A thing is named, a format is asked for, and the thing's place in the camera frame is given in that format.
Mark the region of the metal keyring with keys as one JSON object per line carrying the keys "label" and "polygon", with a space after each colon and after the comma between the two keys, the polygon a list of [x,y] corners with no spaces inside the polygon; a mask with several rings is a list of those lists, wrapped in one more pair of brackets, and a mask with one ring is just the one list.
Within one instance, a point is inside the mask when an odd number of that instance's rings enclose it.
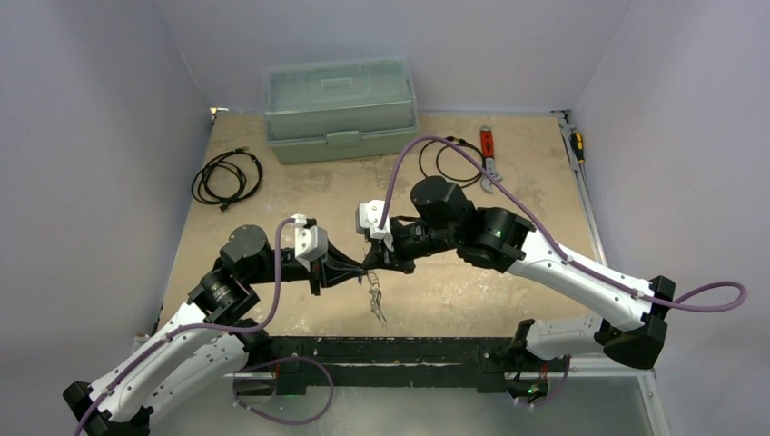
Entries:
{"label": "metal keyring with keys", "polygon": [[379,280],[379,276],[375,273],[375,271],[376,270],[367,271],[367,276],[366,276],[366,280],[369,285],[370,310],[380,323],[386,324],[387,318],[382,310],[382,305],[381,305],[382,291],[380,288],[380,280]]}

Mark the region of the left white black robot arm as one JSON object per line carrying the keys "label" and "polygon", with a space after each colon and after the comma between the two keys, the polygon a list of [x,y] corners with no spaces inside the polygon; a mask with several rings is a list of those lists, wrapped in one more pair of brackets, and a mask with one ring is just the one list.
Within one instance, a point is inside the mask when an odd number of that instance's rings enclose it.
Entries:
{"label": "left white black robot arm", "polygon": [[366,272],[305,215],[281,221],[274,237],[258,225],[236,228],[212,269],[146,343],[104,376],[65,389],[74,434],[149,434],[162,411],[208,380],[268,365],[267,328],[285,283],[307,282],[318,292]]}

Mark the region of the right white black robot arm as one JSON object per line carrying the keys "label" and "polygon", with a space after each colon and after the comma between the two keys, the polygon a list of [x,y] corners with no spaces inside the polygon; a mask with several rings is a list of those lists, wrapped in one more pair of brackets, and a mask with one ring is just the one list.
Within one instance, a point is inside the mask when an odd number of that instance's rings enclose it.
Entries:
{"label": "right white black robot arm", "polygon": [[638,279],[561,246],[552,247],[531,221],[499,207],[476,207],[454,183],[439,176],[410,192],[417,217],[385,214],[385,203],[358,206],[356,230],[370,243],[365,269],[413,273],[415,260],[447,251],[481,269],[542,284],[588,309],[558,322],[525,320],[510,344],[512,362],[530,370],[542,361],[603,353],[627,367],[654,367],[666,340],[667,309],[676,288],[665,276]]}

